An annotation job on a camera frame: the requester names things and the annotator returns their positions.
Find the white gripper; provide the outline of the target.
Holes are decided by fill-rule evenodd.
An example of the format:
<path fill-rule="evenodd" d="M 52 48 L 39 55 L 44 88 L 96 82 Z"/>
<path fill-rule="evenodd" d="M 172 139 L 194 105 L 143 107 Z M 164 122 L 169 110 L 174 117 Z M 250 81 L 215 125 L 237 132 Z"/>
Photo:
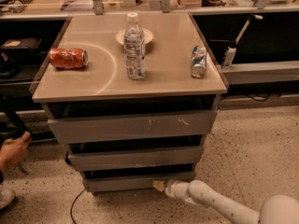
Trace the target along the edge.
<path fill-rule="evenodd" d="M 189 183 L 180 180 L 154 180 L 152 186 L 164 192 L 167 197 L 187 202 L 191 196 L 189 193 Z"/>

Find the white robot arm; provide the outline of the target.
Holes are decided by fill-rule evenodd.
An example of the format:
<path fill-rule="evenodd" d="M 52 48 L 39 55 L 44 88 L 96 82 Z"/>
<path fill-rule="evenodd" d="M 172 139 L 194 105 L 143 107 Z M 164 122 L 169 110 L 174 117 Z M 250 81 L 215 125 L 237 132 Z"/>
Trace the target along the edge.
<path fill-rule="evenodd" d="M 286 195 L 267 199 L 255 211 L 225 197 L 201 180 L 154 180 L 152 186 L 166 196 L 196 207 L 212 207 L 232 224 L 299 224 L 299 202 Z"/>

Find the person's hand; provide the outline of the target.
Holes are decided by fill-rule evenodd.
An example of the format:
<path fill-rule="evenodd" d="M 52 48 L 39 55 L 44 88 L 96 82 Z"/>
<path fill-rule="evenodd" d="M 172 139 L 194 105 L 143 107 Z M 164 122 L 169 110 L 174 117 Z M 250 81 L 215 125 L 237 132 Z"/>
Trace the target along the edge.
<path fill-rule="evenodd" d="M 31 134 L 24 132 L 16 139 L 6 139 L 0 148 L 0 171 L 4 172 L 8 168 L 24 160 L 28 154 L 31 143 Z"/>

